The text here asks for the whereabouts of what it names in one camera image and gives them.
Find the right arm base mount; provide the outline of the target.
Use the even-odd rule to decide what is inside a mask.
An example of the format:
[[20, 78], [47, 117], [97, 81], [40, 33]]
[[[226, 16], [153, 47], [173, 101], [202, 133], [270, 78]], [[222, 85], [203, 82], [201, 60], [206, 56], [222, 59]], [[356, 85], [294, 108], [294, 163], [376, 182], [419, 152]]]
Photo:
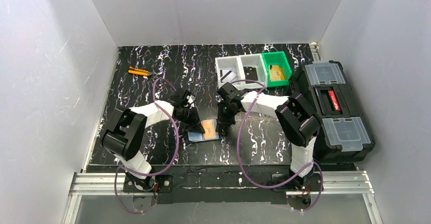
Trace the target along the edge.
[[323, 192], [323, 178], [320, 173], [313, 173], [303, 184], [297, 180], [273, 188], [275, 193], [285, 193], [287, 204], [291, 209], [305, 212], [315, 206]]

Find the black leather card holder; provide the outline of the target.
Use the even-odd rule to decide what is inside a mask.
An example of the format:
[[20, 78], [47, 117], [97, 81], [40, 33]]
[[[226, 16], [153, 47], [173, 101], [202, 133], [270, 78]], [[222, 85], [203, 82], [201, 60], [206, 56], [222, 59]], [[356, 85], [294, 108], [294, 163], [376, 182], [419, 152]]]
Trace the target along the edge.
[[205, 133], [187, 132], [187, 144], [217, 141], [221, 138], [220, 133], [216, 131], [216, 119], [203, 120], [201, 121], [201, 125]]

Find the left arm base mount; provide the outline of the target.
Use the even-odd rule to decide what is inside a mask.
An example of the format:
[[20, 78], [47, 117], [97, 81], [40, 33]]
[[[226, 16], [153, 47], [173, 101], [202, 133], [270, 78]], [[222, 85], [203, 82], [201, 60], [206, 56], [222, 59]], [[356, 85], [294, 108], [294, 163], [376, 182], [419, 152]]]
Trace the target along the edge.
[[148, 209], [142, 209], [141, 207], [133, 207], [133, 209], [128, 208], [120, 200], [119, 191], [117, 188], [117, 179], [114, 180], [114, 190], [117, 201], [123, 210], [131, 214], [145, 214], [156, 206], [158, 203], [159, 194], [172, 192], [172, 183], [173, 179], [170, 175], [159, 175], [140, 179], [130, 173], [126, 173], [122, 192], [132, 194], [150, 194], [149, 196], [151, 197], [151, 206]]

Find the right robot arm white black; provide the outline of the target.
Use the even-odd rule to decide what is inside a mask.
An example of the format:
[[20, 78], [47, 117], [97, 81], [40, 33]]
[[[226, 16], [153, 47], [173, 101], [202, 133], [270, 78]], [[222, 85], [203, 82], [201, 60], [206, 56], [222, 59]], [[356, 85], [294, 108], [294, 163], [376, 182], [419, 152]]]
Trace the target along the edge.
[[261, 91], [238, 90], [227, 82], [218, 89], [217, 131], [235, 124], [239, 112], [259, 113], [274, 117], [292, 144], [290, 174], [298, 181], [306, 181], [314, 170], [313, 150], [321, 123], [316, 110], [300, 93], [275, 96]]

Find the orange credit card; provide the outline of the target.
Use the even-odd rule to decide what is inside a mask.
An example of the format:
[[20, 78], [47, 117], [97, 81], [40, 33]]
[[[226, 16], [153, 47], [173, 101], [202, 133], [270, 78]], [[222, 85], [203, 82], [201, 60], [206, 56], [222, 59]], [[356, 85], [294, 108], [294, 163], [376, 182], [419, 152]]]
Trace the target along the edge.
[[201, 123], [205, 129], [205, 133], [202, 135], [204, 141], [219, 139], [219, 132], [216, 131], [216, 119], [203, 120]]

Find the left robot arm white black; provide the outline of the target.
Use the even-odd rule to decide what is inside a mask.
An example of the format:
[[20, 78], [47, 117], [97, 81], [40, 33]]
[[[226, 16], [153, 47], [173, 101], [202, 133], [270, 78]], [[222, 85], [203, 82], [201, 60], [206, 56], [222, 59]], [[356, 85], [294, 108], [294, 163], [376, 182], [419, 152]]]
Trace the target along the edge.
[[205, 133], [192, 93], [177, 88], [175, 94], [166, 100], [156, 100], [145, 106], [125, 110], [115, 109], [107, 121], [101, 145], [123, 163], [126, 171], [138, 179], [161, 175], [172, 166], [175, 159], [163, 170], [153, 172], [140, 147], [145, 129], [164, 120], [171, 121], [176, 131], [178, 126], [175, 121], [179, 120], [186, 125], [187, 131]]

